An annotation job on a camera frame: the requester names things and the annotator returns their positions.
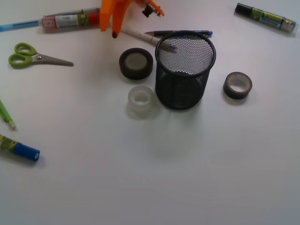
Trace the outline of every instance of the black mesh pen holder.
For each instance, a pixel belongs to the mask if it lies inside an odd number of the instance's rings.
[[[192,31],[174,32],[159,41],[155,58],[155,91],[159,100],[175,110],[196,105],[216,61],[212,42]]]

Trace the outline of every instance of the black tape roll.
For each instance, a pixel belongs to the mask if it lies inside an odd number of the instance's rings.
[[[236,91],[230,87],[232,84],[237,84],[238,86],[242,85],[245,88],[245,91]],[[249,92],[252,89],[252,81],[250,77],[241,72],[233,72],[226,77],[226,80],[223,85],[223,90],[226,95],[233,99],[243,99],[247,97]]]
[[[128,58],[133,54],[140,54],[141,55],[141,63],[140,67],[133,68],[130,66],[128,62]],[[153,57],[152,55],[142,48],[131,48],[123,52],[120,56],[119,60],[120,69],[122,74],[132,80],[141,80],[149,76],[153,69]]]

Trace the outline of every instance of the white desk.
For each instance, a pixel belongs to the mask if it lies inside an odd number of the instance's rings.
[[[119,70],[128,48],[154,47],[98,29],[0,33],[0,99],[18,130],[0,133],[41,151],[35,165],[0,157],[4,225],[296,225],[300,211],[300,35],[234,15],[237,0],[157,0],[166,16],[134,7],[127,24],[151,30],[212,30],[217,60],[201,102],[187,112],[158,105],[145,119],[127,110],[137,84]],[[299,1],[242,2],[300,23]],[[2,0],[1,24],[100,5],[98,0]],[[15,70],[19,42],[74,67]],[[243,72],[242,104],[223,94]]]

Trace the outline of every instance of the printed label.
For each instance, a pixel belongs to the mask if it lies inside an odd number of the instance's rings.
[[[78,26],[77,15],[57,15],[55,21],[58,28]]]
[[[50,18],[42,18],[42,26],[44,28],[56,28],[55,26],[55,20],[53,17],[50,17]]]
[[[14,147],[18,144],[14,140],[11,140],[5,136],[0,135],[0,148],[1,150],[7,150],[13,153]]]
[[[270,18],[271,20],[274,20],[274,21],[277,21],[278,23],[281,23],[282,22],[282,17],[279,16],[279,15],[275,15],[275,14],[272,14],[272,13],[268,13],[268,12],[265,12],[264,13],[264,17],[268,17]]]
[[[280,23],[274,22],[274,21],[272,21],[272,20],[268,20],[268,18],[262,17],[262,18],[261,18],[261,22],[262,22],[262,23],[265,23],[265,24],[268,24],[268,25],[270,25],[270,26],[276,27],[276,28],[279,28],[279,27],[280,27]]]
[[[79,26],[88,26],[90,24],[88,15],[82,14],[78,16]]]

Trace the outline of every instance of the tape roll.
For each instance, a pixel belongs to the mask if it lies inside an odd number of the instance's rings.
[[[243,99],[247,97],[252,89],[252,81],[250,77],[241,72],[233,72],[226,77],[223,85],[225,94],[233,99]]]
[[[130,90],[128,101],[134,111],[142,113],[150,110],[153,106],[154,93],[150,88],[139,85]]]
[[[123,52],[119,64],[125,77],[132,80],[141,80],[151,74],[153,57],[145,49],[131,48]]]

